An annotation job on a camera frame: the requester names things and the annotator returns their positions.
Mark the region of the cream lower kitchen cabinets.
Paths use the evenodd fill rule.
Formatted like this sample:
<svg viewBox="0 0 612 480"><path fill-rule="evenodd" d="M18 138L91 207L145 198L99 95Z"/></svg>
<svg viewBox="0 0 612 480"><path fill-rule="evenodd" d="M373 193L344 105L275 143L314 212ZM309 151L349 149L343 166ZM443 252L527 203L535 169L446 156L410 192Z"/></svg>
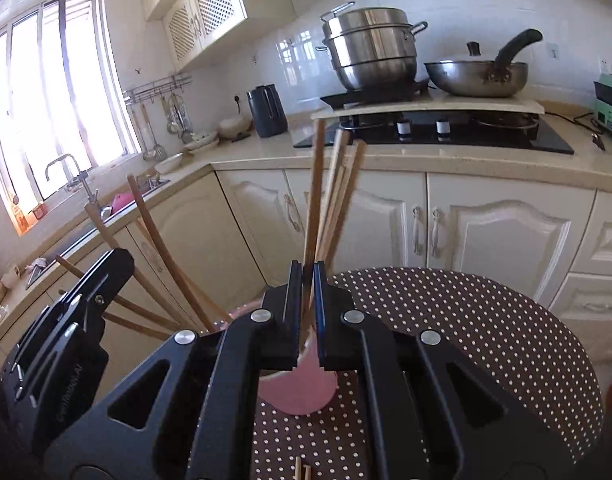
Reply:
<svg viewBox="0 0 612 480"><path fill-rule="evenodd" d="M173 258L231 310L280 283L305 240L302 169L207 172L150 200ZM491 278L559 316L612 362L612 193L522 180L364 171L334 272L381 266Z"/></svg>

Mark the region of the cream kitchen cabinets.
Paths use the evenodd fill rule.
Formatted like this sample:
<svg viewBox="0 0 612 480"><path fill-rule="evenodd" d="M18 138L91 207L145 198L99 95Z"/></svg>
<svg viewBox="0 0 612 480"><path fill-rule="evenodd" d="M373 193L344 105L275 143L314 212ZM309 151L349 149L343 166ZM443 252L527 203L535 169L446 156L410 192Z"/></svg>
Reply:
<svg viewBox="0 0 612 480"><path fill-rule="evenodd" d="M150 200L173 258L231 310L280 283L305 240L302 169L207 172ZM612 362L612 193L522 180L364 171L334 272L381 266L491 278L559 316Z"/></svg>
<svg viewBox="0 0 612 480"><path fill-rule="evenodd" d="M142 0L163 23L177 72L216 64L296 18L292 0Z"/></svg>

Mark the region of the kitchen window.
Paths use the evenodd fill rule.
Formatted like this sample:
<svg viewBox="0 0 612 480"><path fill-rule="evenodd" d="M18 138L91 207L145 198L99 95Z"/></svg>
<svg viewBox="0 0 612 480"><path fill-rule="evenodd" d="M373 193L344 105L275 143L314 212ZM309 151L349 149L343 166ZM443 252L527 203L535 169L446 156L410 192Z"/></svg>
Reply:
<svg viewBox="0 0 612 480"><path fill-rule="evenodd" d="M105 23L103 0L44 0L0 24L0 197L25 233L67 185L137 154Z"/></svg>

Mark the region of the cream upper kitchen cabinets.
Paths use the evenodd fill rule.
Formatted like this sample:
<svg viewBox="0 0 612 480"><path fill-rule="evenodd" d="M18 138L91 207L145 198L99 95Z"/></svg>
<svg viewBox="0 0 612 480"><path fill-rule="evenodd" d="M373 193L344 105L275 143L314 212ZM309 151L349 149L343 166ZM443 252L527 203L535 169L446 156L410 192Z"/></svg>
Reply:
<svg viewBox="0 0 612 480"><path fill-rule="evenodd" d="M142 0L163 23L177 72L216 64L296 18L292 0Z"/></svg>

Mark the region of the green kitchen appliance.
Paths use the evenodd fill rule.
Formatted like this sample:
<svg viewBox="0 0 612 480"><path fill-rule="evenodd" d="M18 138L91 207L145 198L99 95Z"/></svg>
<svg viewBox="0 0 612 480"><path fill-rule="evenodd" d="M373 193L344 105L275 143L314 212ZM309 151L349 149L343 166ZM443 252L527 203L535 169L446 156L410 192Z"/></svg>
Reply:
<svg viewBox="0 0 612 480"><path fill-rule="evenodd" d="M594 82L595 113L598 125L612 134L612 75L601 74Z"/></svg>

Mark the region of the pink cylindrical utensil holder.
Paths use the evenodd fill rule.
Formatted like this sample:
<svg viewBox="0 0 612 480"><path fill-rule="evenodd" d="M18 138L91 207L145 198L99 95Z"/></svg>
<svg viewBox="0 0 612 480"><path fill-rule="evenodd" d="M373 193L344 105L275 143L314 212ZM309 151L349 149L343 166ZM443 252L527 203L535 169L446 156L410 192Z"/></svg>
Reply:
<svg viewBox="0 0 612 480"><path fill-rule="evenodd" d="M337 374L320 366L317 337L311 328L297 367L260 378L258 396L280 412L309 415L324 408L336 389Z"/></svg>

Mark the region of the chrome sink faucet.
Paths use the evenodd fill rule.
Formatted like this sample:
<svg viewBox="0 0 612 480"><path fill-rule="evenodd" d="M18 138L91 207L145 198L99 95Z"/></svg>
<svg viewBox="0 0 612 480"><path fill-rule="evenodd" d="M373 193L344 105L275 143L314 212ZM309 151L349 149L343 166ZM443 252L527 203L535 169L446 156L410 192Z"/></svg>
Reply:
<svg viewBox="0 0 612 480"><path fill-rule="evenodd" d="M46 181L47 182L50 181L50 174L49 174L50 168L53 166L56 166L57 164L61 164L63 166L64 174L68 176L70 174L70 167L68 167L68 162L72 162L74 164L75 172L74 174L72 174L72 178L71 180L68 181L67 185L73 186L73 185L79 184L86 192L86 195L88 197L88 202L90 204L100 206L99 192L93 191L93 189L90 188L90 185L88 183L88 177L89 177L88 171L82 170L82 168L80 168L76 158L72 154L65 153L63 155L56 157L56 159L53 159L51 160L51 162L48 163L48 165L46 166L46 169L44 169L44 177L46 178Z"/></svg>

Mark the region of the brown polka dot tablecloth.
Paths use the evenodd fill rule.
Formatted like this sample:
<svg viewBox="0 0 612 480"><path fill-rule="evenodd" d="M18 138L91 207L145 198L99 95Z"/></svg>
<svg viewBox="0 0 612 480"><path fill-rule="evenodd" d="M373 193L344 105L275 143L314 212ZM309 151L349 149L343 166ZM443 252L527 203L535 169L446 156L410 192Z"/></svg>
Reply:
<svg viewBox="0 0 612 480"><path fill-rule="evenodd" d="M331 284L399 333L435 330L564 439L574 462L598 442L601 389L586 349L555 315L497 282L455 271L375 268ZM297 460L315 479L368 478L357 375L342 372L329 402L291 415L260 398L251 478L290 479Z"/></svg>

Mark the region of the white bowl on counter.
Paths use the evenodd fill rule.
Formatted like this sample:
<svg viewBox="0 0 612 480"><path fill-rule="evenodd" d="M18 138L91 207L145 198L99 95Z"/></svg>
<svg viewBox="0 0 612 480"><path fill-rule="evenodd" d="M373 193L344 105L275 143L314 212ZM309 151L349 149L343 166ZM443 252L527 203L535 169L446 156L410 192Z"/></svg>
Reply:
<svg viewBox="0 0 612 480"><path fill-rule="evenodd" d="M154 169L157 174L170 174L172 171L175 171L182 166L183 160L184 154L178 153L162 160L161 162L157 162Z"/></svg>

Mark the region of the dark electric kettle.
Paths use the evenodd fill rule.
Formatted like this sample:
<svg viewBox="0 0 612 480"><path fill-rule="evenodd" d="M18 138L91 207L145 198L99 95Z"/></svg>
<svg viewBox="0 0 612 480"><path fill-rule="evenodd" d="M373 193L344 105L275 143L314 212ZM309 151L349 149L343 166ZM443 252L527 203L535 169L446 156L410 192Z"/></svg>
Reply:
<svg viewBox="0 0 612 480"><path fill-rule="evenodd" d="M274 84L262 84L247 93L254 126L259 138L267 139L289 130L289 124Z"/></svg>

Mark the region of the black gas stove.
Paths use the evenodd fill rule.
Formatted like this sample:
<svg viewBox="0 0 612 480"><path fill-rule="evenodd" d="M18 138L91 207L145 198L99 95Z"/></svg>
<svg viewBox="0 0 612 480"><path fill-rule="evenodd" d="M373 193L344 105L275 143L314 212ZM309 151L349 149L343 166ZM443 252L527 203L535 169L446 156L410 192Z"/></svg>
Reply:
<svg viewBox="0 0 612 480"><path fill-rule="evenodd" d="M412 101L431 91L440 91L427 80L401 88L386 87L345 91L323 96L323 110L392 102ZM336 130L349 132L348 142L368 144L433 144L517 148L571 155L574 149L545 121L543 115L487 110L462 112L404 112L343 116L325 122L325 145L334 144Z"/></svg>

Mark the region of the stone slab over stove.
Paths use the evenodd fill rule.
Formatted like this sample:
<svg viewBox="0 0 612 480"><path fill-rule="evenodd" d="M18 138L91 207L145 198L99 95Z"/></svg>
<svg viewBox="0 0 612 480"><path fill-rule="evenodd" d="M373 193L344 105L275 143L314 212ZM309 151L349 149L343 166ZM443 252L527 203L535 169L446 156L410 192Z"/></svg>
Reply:
<svg viewBox="0 0 612 480"><path fill-rule="evenodd" d="M372 115L404 112L462 112L462 110L487 110L487 112L511 112L543 115L544 107L532 99L518 98L468 98L450 96L441 91L431 91L412 101L365 104L345 110L317 110L310 115L312 120L332 119L343 116Z"/></svg>

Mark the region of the stainless steel steamer pot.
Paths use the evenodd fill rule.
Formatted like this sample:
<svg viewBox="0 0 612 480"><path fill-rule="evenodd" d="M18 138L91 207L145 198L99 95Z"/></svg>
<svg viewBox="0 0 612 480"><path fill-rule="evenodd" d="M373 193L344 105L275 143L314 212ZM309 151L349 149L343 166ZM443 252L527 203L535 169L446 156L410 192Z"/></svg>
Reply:
<svg viewBox="0 0 612 480"><path fill-rule="evenodd" d="M323 47L349 91L405 84L417 76L415 36L428 23L409 22L405 11L388 6L355 7L352 1L320 16Z"/></svg>

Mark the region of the wall utensil rail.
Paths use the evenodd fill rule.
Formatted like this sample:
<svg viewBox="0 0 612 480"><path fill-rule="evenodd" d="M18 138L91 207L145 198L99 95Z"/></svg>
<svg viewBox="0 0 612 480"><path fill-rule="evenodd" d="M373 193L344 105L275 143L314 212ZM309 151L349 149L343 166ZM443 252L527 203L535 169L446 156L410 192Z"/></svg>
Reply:
<svg viewBox="0 0 612 480"><path fill-rule="evenodd" d="M140 84L123 92L124 103L129 105L139 104L144 101L153 101L157 96L181 90L192 82L192 75L180 73L157 79L147 84Z"/></svg>

